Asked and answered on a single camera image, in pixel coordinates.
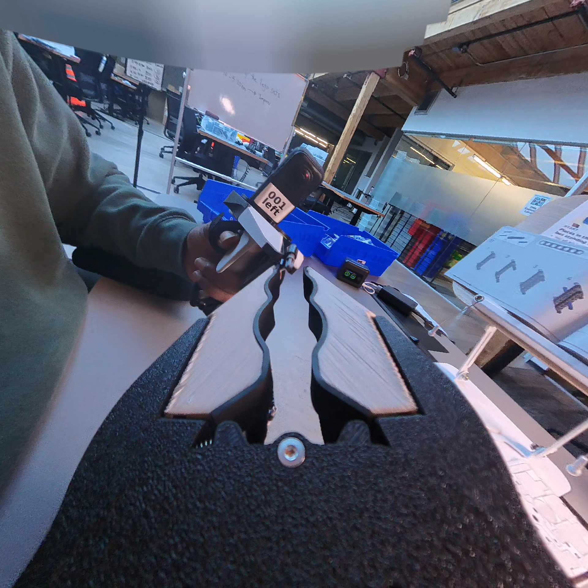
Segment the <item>grey desk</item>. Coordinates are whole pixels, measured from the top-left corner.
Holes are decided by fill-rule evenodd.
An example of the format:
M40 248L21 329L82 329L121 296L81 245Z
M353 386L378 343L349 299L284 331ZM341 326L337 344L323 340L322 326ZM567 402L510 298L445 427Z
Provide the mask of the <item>grey desk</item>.
M266 339L267 433L168 418L209 318L102 279L1 515L1 587L587 587L540 539L474 408L371 297L418 406L322 433L305 272Z

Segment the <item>black device green display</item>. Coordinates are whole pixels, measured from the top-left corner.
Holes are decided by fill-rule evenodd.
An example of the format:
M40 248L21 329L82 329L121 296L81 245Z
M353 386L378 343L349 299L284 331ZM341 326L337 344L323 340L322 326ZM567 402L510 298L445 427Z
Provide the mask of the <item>black device green display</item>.
M365 263L346 258L337 269L336 279L359 289L366 282L369 275L370 270Z

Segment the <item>white wall poster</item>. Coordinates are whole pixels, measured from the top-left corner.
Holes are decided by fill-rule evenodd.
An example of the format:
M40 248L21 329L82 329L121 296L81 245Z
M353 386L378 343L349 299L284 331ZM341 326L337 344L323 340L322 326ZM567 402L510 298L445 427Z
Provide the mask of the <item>white wall poster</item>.
M136 59L126 59L125 75L149 88L161 91L165 65L163 63L147 62Z

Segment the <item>black connector piece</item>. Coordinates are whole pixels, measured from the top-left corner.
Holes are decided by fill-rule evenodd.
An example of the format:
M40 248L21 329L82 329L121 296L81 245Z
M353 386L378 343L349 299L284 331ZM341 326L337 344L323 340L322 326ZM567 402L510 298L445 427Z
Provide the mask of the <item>black connector piece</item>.
M288 274L294 274L302 265L304 261L304 255L299 250L298 246L291 243L285 250L284 256L281 261L281 271L287 272Z

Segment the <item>wide blue storage bin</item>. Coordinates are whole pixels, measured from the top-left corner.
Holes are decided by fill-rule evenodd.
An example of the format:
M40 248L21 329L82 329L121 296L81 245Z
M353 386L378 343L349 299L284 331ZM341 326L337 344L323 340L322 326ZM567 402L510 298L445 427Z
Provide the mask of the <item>wide blue storage bin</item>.
M315 255L333 267L350 258L365 261L371 275L381 276L399 257L398 252L370 233L314 211L295 209L278 228L305 257Z

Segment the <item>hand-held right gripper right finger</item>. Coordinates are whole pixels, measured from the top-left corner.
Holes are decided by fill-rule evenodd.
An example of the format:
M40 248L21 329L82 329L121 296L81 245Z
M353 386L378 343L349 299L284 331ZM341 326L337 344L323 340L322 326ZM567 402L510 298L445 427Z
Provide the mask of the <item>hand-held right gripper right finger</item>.
M376 315L315 269L305 270L312 352L311 398L322 433L352 420L418 414L417 403L375 322Z

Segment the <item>white book stand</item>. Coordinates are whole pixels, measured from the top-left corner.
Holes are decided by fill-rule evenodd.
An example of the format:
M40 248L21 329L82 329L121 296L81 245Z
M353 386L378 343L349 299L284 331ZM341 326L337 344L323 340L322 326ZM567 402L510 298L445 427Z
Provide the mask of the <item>white book stand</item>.
M548 551L570 578L587 575L587 458L573 459L564 445L587 430L587 418L561 438L534 441L530 430L518 424L515 413L497 392L474 380L474 361L497 330L509 335L583 393L587 392L587 365L559 345L510 315L489 299L454 286L468 309L489 326L470 355L455 367L437 367L456 385L494 441L511 475L521 503Z

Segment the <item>black office chair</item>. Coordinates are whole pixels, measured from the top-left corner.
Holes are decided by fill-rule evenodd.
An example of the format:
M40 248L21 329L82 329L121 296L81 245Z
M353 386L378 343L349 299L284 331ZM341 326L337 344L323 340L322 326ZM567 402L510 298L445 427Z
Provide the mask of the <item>black office chair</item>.
M199 122L197 111L190 107L185 107L176 156L210 171L197 171L198 174L191 178L174 176L172 184L175 184L177 179L186 180L186 182L179 183L173 188L176 194L179 193L180 187L196 185L198 190L202 190L207 179L228 183L228 180L222 179L220 175L232 177L235 157L233 151L220 140L211 139L200 134L198 131Z
M103 128L102 122L107 122L111 129L115 127L111 121L92 107L93 102L103 101L103 92L101 87L102 74L106 65L106 58L97 52L74 47L75 55L79 59L78 63L71 65L71 73L67 74L68 84L71 92L69 104L77 114L84 114L97 125L88 123L95 128L95 133L100 135Z

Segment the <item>white board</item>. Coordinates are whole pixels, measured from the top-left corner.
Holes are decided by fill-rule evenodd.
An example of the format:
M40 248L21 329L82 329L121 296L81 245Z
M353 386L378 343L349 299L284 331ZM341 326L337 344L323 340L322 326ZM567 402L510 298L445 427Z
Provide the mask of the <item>white board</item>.
M187 68L177 132L185 106L209 111L221 122L268 145L288 149L309 80L294 73L231 73Z

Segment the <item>person's left hand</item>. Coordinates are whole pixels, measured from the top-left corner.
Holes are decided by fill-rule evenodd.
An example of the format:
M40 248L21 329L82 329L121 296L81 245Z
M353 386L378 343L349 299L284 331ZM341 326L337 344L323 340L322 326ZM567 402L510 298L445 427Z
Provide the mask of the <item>person's left hand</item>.
M222 258L238 247L242 232L237 222L220 221L197 224L187 233L181 260L187 278L203 292L202 298L224 303L281 262L283 252L277 253L268 244L259 248L253 241L252 250L217 272Z

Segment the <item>building instruction booklet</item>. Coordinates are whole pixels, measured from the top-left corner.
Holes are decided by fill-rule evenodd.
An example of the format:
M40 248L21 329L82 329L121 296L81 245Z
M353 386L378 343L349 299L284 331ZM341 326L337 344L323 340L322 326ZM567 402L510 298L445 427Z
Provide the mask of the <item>building instruction booklet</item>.
M447 274L587 363L587 195L499 229Z

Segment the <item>person's left forearm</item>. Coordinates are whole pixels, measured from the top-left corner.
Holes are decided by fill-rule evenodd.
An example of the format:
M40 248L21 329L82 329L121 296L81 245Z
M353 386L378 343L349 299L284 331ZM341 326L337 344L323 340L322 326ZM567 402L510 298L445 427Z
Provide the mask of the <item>person's left forearm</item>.
M67 245L100 249L136 266L188 278L185 254L194 218L156 204L124 174L107 174L56 224Z

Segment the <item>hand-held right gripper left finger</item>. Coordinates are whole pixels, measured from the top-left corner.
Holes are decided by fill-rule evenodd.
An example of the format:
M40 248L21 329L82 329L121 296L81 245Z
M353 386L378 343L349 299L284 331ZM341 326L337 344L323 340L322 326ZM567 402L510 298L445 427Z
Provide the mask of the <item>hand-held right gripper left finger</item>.
M166 417L233 421L245 433L267 433L274 411L266 339L275 326L280 270L270 268L210 316L176 385Z

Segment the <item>stack of coloured crates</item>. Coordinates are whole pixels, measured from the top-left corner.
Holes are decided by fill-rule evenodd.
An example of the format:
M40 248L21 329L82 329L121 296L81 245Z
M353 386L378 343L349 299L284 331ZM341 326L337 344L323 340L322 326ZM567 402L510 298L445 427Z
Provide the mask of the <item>stack of coloured crates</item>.
M424 220L402 213L386 240L398 261L432 283L474 250L475 245Z

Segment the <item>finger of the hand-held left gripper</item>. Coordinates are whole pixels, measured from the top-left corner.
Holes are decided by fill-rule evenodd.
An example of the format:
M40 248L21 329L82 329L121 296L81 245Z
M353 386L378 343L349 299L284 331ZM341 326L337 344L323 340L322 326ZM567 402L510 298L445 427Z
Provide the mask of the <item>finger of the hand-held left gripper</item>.
M241 259L264 253L280 260L285 251L285 238L269 221L253 207L247 207L239 215L242 232L239 240Z

